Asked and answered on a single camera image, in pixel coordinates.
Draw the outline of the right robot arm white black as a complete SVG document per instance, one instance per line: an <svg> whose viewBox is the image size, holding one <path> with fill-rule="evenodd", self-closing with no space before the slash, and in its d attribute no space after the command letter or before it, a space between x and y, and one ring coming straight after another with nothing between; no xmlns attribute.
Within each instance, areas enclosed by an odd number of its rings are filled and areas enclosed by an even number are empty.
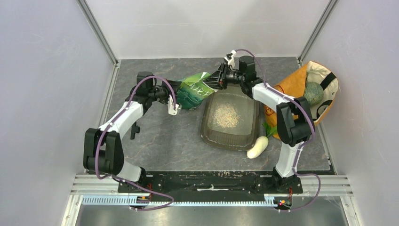
<svg viewBox="0 0 399 226"><path fill-rule="evenodd" d="M315 136L310 105L306 98L284 94L259 78L255 57L241 56L238 69L234 69L233 62L233 55L229 54L219 68L204 79L204 83L217 90L226 89L229 84L239 84L245 95L276 113L277 133L282 146L273 168L271 186L278 193L285 192L298 178L296 167L303 147Z"/></svg>

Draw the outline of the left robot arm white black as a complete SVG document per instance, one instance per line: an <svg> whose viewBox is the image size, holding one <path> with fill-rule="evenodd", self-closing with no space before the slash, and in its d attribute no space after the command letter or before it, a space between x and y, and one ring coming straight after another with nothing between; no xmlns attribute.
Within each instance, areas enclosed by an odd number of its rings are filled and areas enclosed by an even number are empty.
<svg viewBox="0 0 399 226"><path fill-rule="evenodd" d="M100 178L115 176L130 181L136 192L143 192L148 185L143 169L125 160L122 139L128 131L130 137L140 132L137 121L145 115L154 102L167 106L170 115L177 115L179 81L171 81L139 72L137 84L131 89L122 107L99 128L89 128L84 136L83 167L96 173Z"/></svg>

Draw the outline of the green litter bag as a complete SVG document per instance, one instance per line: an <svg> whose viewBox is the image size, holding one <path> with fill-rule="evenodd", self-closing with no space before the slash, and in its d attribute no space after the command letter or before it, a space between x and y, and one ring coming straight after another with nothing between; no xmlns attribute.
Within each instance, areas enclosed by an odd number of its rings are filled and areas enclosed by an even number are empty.
<svg viewBox="0 0 399 226"><path fill-rule="evenodd" d="M194 110L216 92L216 89L204 82L210 75L208 72L200 72L179 80L181 84L176 92L176 100L182 109Z"/></svg>

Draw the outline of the black bag clip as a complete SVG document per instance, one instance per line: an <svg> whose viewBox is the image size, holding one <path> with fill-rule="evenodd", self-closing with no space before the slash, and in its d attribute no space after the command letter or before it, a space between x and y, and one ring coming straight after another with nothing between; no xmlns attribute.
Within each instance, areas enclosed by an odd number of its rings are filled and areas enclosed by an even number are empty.
<svg viewBox="0 0 399 226"><path fill-rule="evenodd" d="M139 134L140 131L141 131L140 126L137 125L137 122L134 122L133 125L131 126L130 140L134 140L136 134Z"/></svg>

